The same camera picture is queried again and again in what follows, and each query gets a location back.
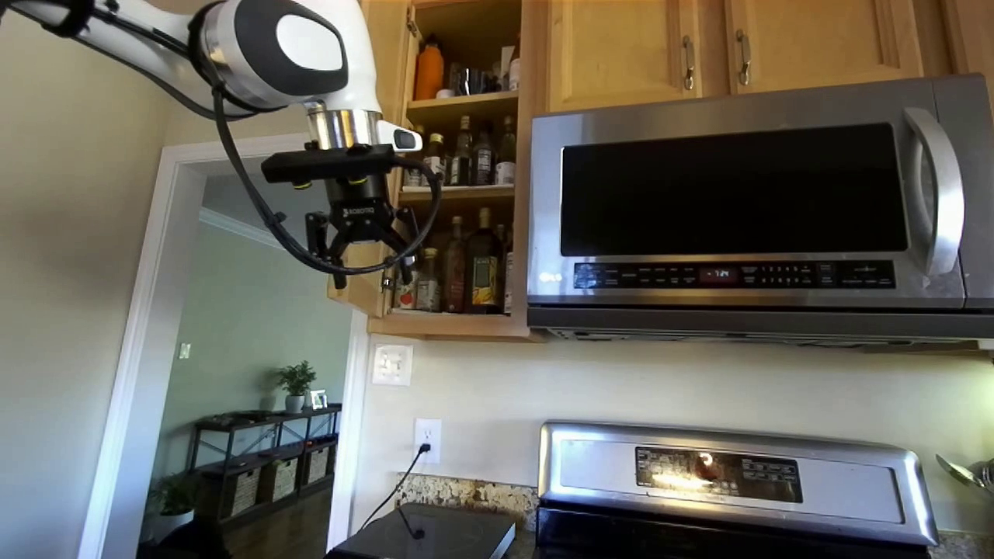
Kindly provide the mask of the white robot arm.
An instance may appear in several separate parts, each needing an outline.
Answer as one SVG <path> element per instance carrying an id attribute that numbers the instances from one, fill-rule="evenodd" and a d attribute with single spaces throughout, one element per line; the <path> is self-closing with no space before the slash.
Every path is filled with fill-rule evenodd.
<path id="1" fill-rule="evenodd" d="M 415 168 L 422 135 L 383 115 L 375 56 L 356 0 L 209 0 L 169 12 L 153 0 L 4 0 L 56 36 L 77 41 L 212 117 L 248 202 L 271 235 L 336 289 L 351 277 L 414 278 L 428 229 L 389 200 L 389 174 Z M 305 213 L 305 240 L 250 183 L 232 121 L 305 108 L 314 141 L 271 155 L 271 183 L 321 183 L 325 212 Z"/>

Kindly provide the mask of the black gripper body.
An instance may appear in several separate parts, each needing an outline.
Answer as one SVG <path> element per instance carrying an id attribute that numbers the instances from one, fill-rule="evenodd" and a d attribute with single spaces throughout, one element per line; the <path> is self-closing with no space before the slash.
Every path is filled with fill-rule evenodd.
<path id="1" fill-rule="evenodd" d="M 389 266 L 414 258 L 414 243 L 393 229 L 401 213 L 389 206 L 383 174 L 333 176 L 325 183 L 325 212 L 305 213 L 307 250 L 333 274 L 348 274 L 345 250 L 354 243 L 383 243 L 392 247 Z"/>

